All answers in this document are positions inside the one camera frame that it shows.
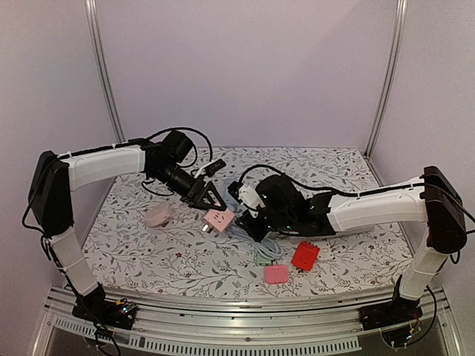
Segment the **green plug adapter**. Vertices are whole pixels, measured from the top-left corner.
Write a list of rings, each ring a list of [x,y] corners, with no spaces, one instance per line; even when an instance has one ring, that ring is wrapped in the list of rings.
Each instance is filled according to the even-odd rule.
[[[255,252],[254,262],[256,266],[261,266],[261,267],[272,265],[272,259],[269,259],[258,252]]]

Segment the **aluminium corner post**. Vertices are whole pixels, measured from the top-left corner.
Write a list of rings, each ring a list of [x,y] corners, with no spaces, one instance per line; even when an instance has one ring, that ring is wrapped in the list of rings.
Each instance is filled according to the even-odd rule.
[[[126,140],[125,132],[119,117],[114,91],[111,84],[111,78],[108,72],[108,66],[105,58],[105,50],[102,41],[102,34],[99,23],[99,14],[97,9],[97,1],[85,0],[85,13],[88,22],[88,30],[91,37],[91,45],[96,62],[96,69],[101,84],[102,93],[105,100],[111,126],[116,141],[124,142]]]
[[[381,127],[384,121],[384,116],[387,110],[387,105],[390,100],[390,94],[393,86],[393,80],[396,75],[398,65],[399,53],[402,46],[402,39],[404,35],[404,26],[407,17],[408,0],[398,0],[396,2],[396,12],[393,24],[393,32],[390,41],[390,50],[387,60],[384,80],[379,95],[379,100],[376,106],[376,112],[373,123],[368,136],[367,144],[364,149],[365,157],[370,160],[375,152],[376,144],[378,142]]]

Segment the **left aluminium corner post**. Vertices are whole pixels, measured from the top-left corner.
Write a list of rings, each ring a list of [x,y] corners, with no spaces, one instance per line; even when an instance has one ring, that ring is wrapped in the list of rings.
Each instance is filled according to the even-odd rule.
[[[91,37],[91,45],[96,62],[96,69],[101,84],[102,93],[105,100],[111,126],[116,141],[124,142],[126,140],[125,132],[119,117],[114,91],[111,84],[111,78],[108,72],[108,66],[105,58],[105,50],[102,41],[102,34],[99,23],[99,14],[97,9],[97,1],[85,0],[85,13],[88,22],[88,30]]]

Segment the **red cube socket adapter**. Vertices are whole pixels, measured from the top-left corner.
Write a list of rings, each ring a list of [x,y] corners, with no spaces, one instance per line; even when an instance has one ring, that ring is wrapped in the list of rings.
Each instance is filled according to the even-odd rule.
[[[320,248],[307,242],[300,242],[292,257],[291,264],[303,271],[311,271],[318,255]]]

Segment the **round pink power socket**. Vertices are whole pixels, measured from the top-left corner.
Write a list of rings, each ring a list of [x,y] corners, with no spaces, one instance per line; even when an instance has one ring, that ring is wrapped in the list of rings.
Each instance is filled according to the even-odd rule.
[[[174,209],[168,203],[161,203],[149,208],[143,215],[144,223],[149,228],[155,228],[168,222],[174,216]]]

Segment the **floral patterned table mat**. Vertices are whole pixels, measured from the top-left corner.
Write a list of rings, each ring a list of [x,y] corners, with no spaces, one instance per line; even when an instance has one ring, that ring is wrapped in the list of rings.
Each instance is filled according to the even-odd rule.
[[[217,148],[213,154],[226,163],[213,178],[219,189],[239,177],[256,185],[274,170],[307,187],[363,191],[378,185],[355,149]],[[397,224],[377,225],[317,240],[321,250],[311,271],[290,266],[287,283],[269,285],[240,230],[203,232],[202,211],[168,196],[163,184],[144,188],[142,181],[141,174],[115,179],[83,246],[91,271],[106,287],[186,297],[314,297],[391,286],[412,259]],[[161,203],[170,204],[174,216],[147,227],[144,213]]]

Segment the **light pink cube socket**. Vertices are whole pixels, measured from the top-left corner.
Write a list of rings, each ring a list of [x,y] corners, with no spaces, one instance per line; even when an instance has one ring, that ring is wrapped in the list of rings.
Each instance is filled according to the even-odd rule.
[[[203,216],[202,231],[210,233],[215,230],[218,233],[223,233],[232,224],[234,218],[235,213],[229,208],[225,211],[210,209]]]

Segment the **right aluminium corner post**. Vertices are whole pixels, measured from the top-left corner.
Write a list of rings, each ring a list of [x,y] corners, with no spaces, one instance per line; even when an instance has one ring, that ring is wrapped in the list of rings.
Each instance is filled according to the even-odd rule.
[[[373,123],[368,136],[367,144],[364,149],[365,157],[370,160],[375,152],[376,144],[378,142],[381,127],[384,121],[384,116],[387,110],[387,105],[390,100],[390,94],[393,86],[393,80],[396,75],[398,65],[399,53],[402,46],[402,39],[404,35],[404,26],[407,17],[408,0],[398,0],[396,2],[396,12],[393,24],[393,32],[390,41],[390,50],[387,60],[384,80],[379,95],[379,100],[376,106],[376,112]]]

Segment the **pink plug adapter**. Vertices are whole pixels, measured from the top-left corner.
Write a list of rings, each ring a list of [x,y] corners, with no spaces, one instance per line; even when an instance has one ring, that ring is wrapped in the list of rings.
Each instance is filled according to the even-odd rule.
[[[264,269],[264,279],[269,285],[284,284],[289,280],[289,270],[285,265],[270,265]]]

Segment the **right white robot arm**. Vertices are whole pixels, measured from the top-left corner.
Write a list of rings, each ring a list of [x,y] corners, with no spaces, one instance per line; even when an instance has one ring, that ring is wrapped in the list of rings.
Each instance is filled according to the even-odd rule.
[[[257,242],[271,231],[291,237],[334,237],[389,223],[398,224],[403,232],[409,225],[420,226],[422,237],[418,245],[409,244],[413,259],[398,277],[391,300],[358,310],[365,330],[421,317],[424,291],[447,258],[468,240],[465,220],[470,214],[434,165],[425,167],[420,176],[369,191],[309,187],[314,193],[310,198],[299,191],[302,183],[279,170],[255,187],[243,180],[232,182],[228,192],[245,208],[238,225]]]

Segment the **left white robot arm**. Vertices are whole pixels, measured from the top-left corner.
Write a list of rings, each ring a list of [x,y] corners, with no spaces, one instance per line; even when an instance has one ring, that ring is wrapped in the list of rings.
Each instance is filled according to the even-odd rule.
[[[79,154],[41,153],[25,211],[34,215],[34,228],[42,235],[46,255],[76,295],[75,317],[114,326],[121,318],[131,320],[134,316],[105,299],[102,285],[86,262],[75,233],[72,192],[93,182],[144,173],[180,195],[191,208],[225,211],[226,204],[212,182],[193,177],[179,166],[190,147],[188,139],[173,143],[133,139]]]

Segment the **aluminium front rail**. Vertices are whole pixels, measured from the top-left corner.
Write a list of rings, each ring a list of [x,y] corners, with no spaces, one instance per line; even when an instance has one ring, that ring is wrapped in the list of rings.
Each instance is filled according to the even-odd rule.
[[[448,299],[435,288],[421,299],[417,343],[392,349],[380,329],[365,330],[363,306],[392,289],[279,299],[226,300],[107,289],[110,300],[138,305],[134,325],[116,330],[124,355],[464,355]]]

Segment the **light blue power strip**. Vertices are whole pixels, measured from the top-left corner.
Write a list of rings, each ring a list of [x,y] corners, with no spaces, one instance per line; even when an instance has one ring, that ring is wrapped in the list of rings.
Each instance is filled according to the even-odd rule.
[[[223,201],[227,205],[233,205],[233,206],[240,205],[240,202],[236,200],[233,194],[229,191],[230,185],[231,184],[229,182],[224,182],[222,187],[220,188],[220,194],[223,198]]]

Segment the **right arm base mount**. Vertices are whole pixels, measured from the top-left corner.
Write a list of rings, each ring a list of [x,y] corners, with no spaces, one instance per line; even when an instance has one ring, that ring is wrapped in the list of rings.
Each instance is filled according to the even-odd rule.
[[[419,301],[392,300],[361,307],[359,322],[363,330],[381,330],[382,340],[391,348],[405,348],[421,330]]]

